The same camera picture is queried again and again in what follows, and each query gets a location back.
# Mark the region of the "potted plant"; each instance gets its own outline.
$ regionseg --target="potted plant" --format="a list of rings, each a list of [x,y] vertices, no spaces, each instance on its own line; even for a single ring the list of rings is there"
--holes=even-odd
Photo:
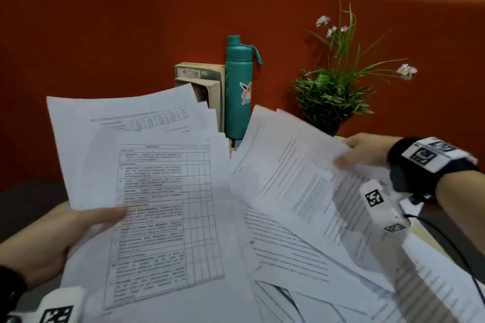
[[[348,14],[348,26],[342,24],[342,13]],[[371,86],[360,85],[360,78],[373,76],[399,77],[410,80],[418,70],[408,64],[399,69],[386,69],[384,64],[403,61],[405,59],[387,60],[371,64],[365,68],[359,67],[359,60],[366,55],[379,41],[361,50],[357,47],[355,58],[350,57],[350,44],[354,38],[356,18],[349,10],[339,9],[338,25],[329,28],[330,18],[322,16],[317,20],[317,28],[326,26],[325,38],[309,31],[321,43],[328,46],[328,57],[325,68],[318,68],[304,74],[294,82],[296,99],[299,101],[304,119],[334,136],[340,125],[355,114],[372,114],[367,98],[373,93]]]

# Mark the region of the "person's left hand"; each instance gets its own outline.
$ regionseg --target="person's left hand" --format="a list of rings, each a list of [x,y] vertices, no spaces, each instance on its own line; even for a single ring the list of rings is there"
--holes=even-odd
[[[0,265],[21,274],[28,289],[55,277],[64,269],[67,249],[93,225],[119,222],[126,207],[72,210],[59,204],[10,239],[0,244]]]

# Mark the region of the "barcode label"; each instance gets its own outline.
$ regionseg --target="barcode label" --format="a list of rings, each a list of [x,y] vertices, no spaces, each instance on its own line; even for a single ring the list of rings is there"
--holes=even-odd
[[[193,68],[177,68],[179,77],[200,78],[200,70]]]

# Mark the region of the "black wristband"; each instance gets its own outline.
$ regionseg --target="black wristband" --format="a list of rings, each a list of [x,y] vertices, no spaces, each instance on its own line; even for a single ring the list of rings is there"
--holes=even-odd
[[[445,174],[468,170],[479,171],[470,160],[461,158],[450,161],[441,170],[432,173],[403,157],[403,152],[420,139],[422,138],[403,138],[396,142],[387,154],[387,162],[391,167],[392,187],[395,191],[420,195],[431,194],[434,197],[436,185]]]
[[[5,321],[15,309],[25,291],[27,285],[24,278],[10,268],[0,266],[0,321]]]

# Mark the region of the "hand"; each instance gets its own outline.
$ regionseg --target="hand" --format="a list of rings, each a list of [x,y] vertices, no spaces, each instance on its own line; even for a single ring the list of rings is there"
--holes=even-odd
[[[344,169],[356,164],[387,167],[387,154],[401,137],[379,136],[377,134],[359,133],[343,139],[342,143],[351,149],[338,156],[334,165]]]
[[[0,244],[0,265],[21,274],[28,289],[55,277],[64,269],[67,249],[93,225],[119,222],[126,207],[72,210],[59,204]]]

